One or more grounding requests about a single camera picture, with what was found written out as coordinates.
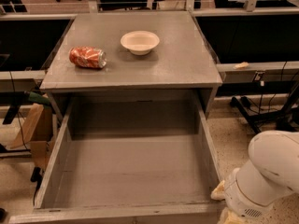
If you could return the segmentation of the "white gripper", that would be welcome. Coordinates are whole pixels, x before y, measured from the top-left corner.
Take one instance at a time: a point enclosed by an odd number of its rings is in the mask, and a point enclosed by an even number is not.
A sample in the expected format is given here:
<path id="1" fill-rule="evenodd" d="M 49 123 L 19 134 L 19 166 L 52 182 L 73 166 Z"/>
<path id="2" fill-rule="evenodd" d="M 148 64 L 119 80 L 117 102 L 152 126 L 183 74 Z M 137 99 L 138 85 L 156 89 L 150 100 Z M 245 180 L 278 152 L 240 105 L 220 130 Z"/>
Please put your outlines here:
<path id="1" fill-rule="evenodd" d="M 248 224 L 244 218 L 261 217 L 276 200 L 294 193 L 294 166 L 257 167 L 247 161 L 222 180 L 210 197 L 216 201 L 225 199 L 228 206 L 222 210 L 218 224 Z"/>

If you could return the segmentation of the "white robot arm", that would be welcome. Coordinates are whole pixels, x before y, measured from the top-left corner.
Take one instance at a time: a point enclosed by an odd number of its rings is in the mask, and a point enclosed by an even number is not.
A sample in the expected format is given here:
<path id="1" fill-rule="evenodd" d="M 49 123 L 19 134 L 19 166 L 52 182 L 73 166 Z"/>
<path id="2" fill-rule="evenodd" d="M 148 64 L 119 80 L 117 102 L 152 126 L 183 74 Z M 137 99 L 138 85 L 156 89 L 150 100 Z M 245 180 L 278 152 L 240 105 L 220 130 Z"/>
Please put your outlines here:
<path id="1" fill-rule="evenodd" d="M 249 142 L 249 159 L 212 191 L 226 201 L 217 224 L 245 224 L 299 192 L 299 132 L 265 131 Z"/>

